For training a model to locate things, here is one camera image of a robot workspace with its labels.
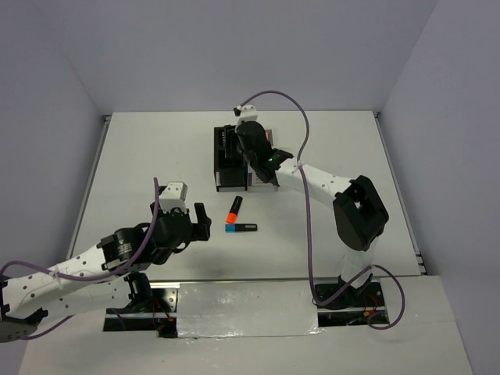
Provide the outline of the orange highlighter marker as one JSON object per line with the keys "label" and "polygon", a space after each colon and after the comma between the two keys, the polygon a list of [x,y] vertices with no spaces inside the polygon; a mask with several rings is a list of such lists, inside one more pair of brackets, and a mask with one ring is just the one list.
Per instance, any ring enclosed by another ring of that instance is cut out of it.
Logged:
{"label": "orange highlighter marker", "polygon": [[230,207],[229,213],[228,213],[227,218],[226,218],[227,224],[236,223],[242,202],[243,202],[243,198],[240,195],[237,195],[234,198],[233,203]]}

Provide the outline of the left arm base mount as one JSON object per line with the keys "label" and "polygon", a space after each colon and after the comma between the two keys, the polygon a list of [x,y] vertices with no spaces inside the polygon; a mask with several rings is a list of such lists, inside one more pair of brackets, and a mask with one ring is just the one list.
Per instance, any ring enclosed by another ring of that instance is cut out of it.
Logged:
{"label": "left arm base mount", "polygon": [[145,273],[132,273],[121,280],[125,283],[128,302],[123,307],[106,310],[102,330],[147,331],[155,333],[158,338],[177,338],[180,284],[150,281]]}

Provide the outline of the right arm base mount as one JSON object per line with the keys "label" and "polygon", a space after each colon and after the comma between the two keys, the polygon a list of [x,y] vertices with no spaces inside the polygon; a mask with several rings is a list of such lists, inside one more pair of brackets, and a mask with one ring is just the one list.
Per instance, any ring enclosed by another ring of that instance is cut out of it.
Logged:
{"label": "right arm base mount", "polygon": [[374,326],[389,324],[381,285],[367,282],[359,291],[349,287],[330,304],[317,307],[319,327],[365,326],[368,320]]}

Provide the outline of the blue highlighter marker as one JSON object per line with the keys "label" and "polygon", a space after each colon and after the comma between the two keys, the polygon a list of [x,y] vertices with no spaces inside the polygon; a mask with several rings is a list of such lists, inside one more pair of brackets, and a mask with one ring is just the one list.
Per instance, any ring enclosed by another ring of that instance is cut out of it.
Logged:
{"label": "blue highlighter marker", "polygon": [[257,230],[258,226],[255,223],[227,223],[225,225],[226,233],[255,232]]}

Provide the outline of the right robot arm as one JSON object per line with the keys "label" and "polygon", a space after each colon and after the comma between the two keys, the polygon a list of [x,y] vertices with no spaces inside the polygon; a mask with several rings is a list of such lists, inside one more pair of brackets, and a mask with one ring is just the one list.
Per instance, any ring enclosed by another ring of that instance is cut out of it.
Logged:
{"label": "right robot arm", "polygon": [[371,179],[363,175],[355,179],[339,177],[302,163],[290,152],[274,148],[263,126],[254,120],[217,127],[214,151],[218,188],[249,188],[249,174],[254,173],[264,184],[290,188],[304,195],[310,282],[314,281],[311,202],[317,201],[332,211],[337,235],[348,248],[339,277],[340,287],[329,298],[319,296],[313,288],[312,297],[321,306],[336,298],[347,305],[358,305],[366,297],[373,276],[370,248],[389,221],[388,211]]}

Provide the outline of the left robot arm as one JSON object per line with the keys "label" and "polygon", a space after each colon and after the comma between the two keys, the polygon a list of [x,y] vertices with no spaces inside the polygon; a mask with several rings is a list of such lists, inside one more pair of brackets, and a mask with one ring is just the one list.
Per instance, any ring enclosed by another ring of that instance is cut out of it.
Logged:
{"label": "left robot arm", "polygon": [[190,243],[208,241],[211,219],[202,203],[197,220],[188,211],[159,211],[156,220],[117,230],[72,259],[24,277],[1,275],[1,341],[39,338],[38,328],[56,327],[94,309],[142,312],[154,299],[145,270],[162,265]]}

